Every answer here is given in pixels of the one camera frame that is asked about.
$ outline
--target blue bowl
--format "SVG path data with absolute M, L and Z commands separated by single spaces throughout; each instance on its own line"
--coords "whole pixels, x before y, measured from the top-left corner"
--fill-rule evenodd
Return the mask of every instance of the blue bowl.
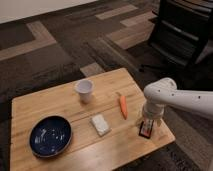
M 69 122 L 60 116 L 50 116 L 33 128 L 29 143 L 36 156 L 47 158 L 60 154 L 69 145 L 71 138 Z

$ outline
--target orange carrot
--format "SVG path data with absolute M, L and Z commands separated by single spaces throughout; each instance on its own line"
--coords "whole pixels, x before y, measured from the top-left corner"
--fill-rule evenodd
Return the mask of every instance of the orange carrot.
M 127 119 L 128 113 L 127 113 L 127 106 L 126 106 L 126 97 L 121 95 L 119 101 L 120 101 L 121 112 L 124 116 L 124 119 Z

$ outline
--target white cup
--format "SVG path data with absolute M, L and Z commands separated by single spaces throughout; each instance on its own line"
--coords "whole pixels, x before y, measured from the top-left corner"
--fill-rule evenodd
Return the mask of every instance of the white cup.
M 80 100 L 89 103 L 92 99 L 93 83 L 90 80 L 80 80 L 75 85 L 75 90 L 80 96 Z

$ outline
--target carpet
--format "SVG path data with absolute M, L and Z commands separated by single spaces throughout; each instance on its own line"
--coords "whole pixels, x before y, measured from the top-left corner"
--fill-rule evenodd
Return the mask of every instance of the carpet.
M 7 38 L 0 40 L 0 170 L 9 170 L 11 101 L 14 97 L 121 67 L 127 68 L 142 90 L 166 76 L 167 73 L 153 70 L 138 71 L 140 63 L 164 65 L 163 57 L 147 46 L 150 30 L 144 28 L 145 25 L 153 26 L 150 11 L 157 3 L 103 0 L 0 25 L 0 36 Z M 34 32 L 29 24 L 36 26 Z M 203 71 L 201 68 L 210 67 L 210 62 L 209 57 L 199 65 L 200 69 L 192 72 Z M 186 86 L 196 89 L 200 80 L 211 82 L 210 72 L 205 77 L 200 75 L 195 79 L 186 74 L 183 78 Z M 213 122 L 169 107 L 164 120 L 176 136 L 176 142 L 117 170 L 208 168 L 213 156 Z

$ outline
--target office chair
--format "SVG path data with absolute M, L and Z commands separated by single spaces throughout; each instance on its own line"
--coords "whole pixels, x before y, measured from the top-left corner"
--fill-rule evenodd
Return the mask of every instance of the office chair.
M 161 0 L 148 44 L 160 52 L 170 66 L 187 69 L 206 46 L 213 25 L 213 0 Z M 158 66 L 142 64 L 145 68 Z

